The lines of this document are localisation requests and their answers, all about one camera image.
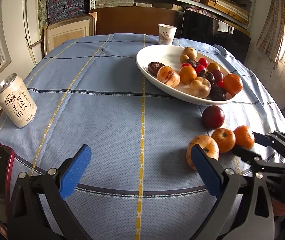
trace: white drink can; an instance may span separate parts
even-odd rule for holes
[[[36,114],[36,104],[16,73],[0,83],[0,105],[17,127],[26,126]]]

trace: paper cup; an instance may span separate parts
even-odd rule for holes
[[[158,44],[171,45],[177,28],[166,24],[158,24]]]

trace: blue tablecloth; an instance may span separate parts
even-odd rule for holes
[[[25,79],[37,105],[33,121],[17,128],[2,114],[0,143],[16,153],[11,190],[21,171],[38,175],[59,167],[83,145],[92,160],[67,203],[96,240],[189,239],[215,198],[186,162],[188,143],[211,134],[201,125],[205,106],[173,98],[147,81],[135,57],[158,37],[138,34],[91,36],[53,49]],[[241,76],[244,93],[221,106],[225,127],[285,132],[285,120],[256,76],[220,46],[175,39]],[[263,159],[279,161],[272,149],[255,145]],[[249,174],[231,153],[223,167]],[[52,228],[60,232],[48,211]],[[240,197],[224,230],[231,226]]]

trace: cardboard box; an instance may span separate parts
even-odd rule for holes
[[[133,5],[131,5],[131,6],[134,6],[134,2],[135,2],[135,0],[96,0],[96,7],[98,6],[98,5],[105,5],[105,4],[113,4],[113,3],[115,3],[115,4],[122,4],[122,3],[124,3],[124,4],[128,4],[128,3],[132,3]]]
[[[102,4],[102,5],[96,5],[96,8],[116,7],[116,6],[134,6],[134,3],[110,3],[110,4]]]
[[[184,11],[181,6],[172,3],[153,3],[152,6],[156,8],[171,9],[180,12]]]
[[[136,6],[139,6],[139,7],[152,7],[152,4],[151,3],[137,2]]]

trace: red cherry tomato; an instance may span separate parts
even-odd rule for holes
[[[185,66],[191,66],[191,67],[192,67],[192,65],[189,64],[189,63],[183,63],[180,68],[183,68],[183,67],[185,67]]]
[[[196,72],[197,72],[197,74],[199,74],[199,72],[202,71],[202,70],[206,70],[206,67],[203,66],[203,65],[198,65],[198,66],[196,67]]]
[[[208,60],[205,59],[204,57],[200,58],[198,60],[198,62],[200,63],[200,65],[203,65],[204,67],[207,67],[208,66]]]
[[[219,81],[219,82],[217,83],[217,86],[219,86],[219,87],[221,87],[221,88],[224,88],[224,87],[223,87],[223,81],[222,81],[222,80]]]

